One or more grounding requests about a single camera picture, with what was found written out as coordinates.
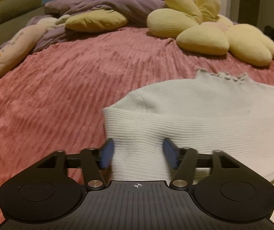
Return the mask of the white knit sweater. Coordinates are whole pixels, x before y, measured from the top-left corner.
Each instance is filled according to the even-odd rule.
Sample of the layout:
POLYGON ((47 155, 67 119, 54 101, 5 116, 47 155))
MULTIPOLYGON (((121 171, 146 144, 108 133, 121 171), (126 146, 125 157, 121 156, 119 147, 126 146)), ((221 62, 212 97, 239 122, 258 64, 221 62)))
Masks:
POLYGON ((115 180, 170 181, 162 150, 169 138, 200 153, 224 151, 274 184, 274 86, 198 70, 129 92, 103 113, 115 180))

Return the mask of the pink ribbed bed blanket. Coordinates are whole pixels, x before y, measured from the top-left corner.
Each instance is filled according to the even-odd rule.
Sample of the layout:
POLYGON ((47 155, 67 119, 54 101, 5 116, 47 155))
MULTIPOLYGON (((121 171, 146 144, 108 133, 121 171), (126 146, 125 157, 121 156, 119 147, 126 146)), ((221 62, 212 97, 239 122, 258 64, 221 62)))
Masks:
POLYGON ((0 186, 51 152, 101 146, 105 107, 148 84, 192 78, 197 69, 274 85, 274 61, 256 69, 230 54, 188 53, 145 28, 79 34, 29 55, 0 79, 0 186))

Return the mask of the cream long plush pillow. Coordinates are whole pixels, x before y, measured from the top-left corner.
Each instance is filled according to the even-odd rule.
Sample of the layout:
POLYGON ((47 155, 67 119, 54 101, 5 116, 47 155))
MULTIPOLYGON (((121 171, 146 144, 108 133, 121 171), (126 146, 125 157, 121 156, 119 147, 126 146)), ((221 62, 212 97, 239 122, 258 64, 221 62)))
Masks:
POLYGON ((64 26, 68 18, 70 15, 63 15, 58 19, 43 18, 37 24, 26 26, 18 31, 0 49, 0 78, 21 63, 45 33, 64 26))

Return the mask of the yellow flower cushion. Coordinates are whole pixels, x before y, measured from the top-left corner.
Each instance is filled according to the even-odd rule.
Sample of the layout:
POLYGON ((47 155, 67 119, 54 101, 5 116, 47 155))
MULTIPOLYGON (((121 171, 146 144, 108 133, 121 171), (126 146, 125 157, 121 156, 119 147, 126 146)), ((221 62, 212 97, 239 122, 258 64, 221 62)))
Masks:
POLYGON ((257 27, 233 24, 220 14, 220 0, 164 0, 166 8, 147 17, 149 32, 173 38, 186 51, 204 55, 233 54, 254 67, 266 67, 274 60, 274 42, 257 27))

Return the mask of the yellow oval pillow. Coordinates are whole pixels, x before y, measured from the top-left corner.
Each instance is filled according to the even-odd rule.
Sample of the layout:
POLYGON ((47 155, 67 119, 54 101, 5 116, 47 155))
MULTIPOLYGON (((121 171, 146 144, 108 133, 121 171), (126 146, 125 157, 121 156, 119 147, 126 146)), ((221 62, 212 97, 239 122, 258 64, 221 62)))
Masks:
POLYGON ((65 22, 65 28, 77 32, 102 33, 119 29, 129 23, 121 13, 112 9, 99 9, 74 15, 65 22))

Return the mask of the purple duvet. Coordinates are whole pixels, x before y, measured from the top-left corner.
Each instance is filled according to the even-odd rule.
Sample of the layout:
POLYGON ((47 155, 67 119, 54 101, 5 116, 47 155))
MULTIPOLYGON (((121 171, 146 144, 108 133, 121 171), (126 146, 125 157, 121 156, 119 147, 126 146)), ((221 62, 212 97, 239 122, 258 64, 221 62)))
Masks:
MULTIPOLYGON (((36 24, 40 19, 49 16, 60 18, 63 15, 73 16, 98 9, 115 10, 138 26, 146 26, 148 15, 162 8, 167 8, 163 0, 54 0, 44 5, 44 16, 33 17, 26 26, 36 24)), ((74 39, 77 39, 77 33, 65 30, 64 26, 51 29, 38 41, 32 52, 74 39)))

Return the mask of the green sofa headboard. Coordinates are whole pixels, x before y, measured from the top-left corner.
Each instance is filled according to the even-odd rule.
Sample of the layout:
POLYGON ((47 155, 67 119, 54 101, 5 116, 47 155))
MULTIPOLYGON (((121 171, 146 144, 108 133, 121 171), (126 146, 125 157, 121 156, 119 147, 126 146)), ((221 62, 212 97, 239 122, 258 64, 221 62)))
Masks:
POLYGON ((35 16, 44 15, 42 0, 0 1, 0 46, 35 16))

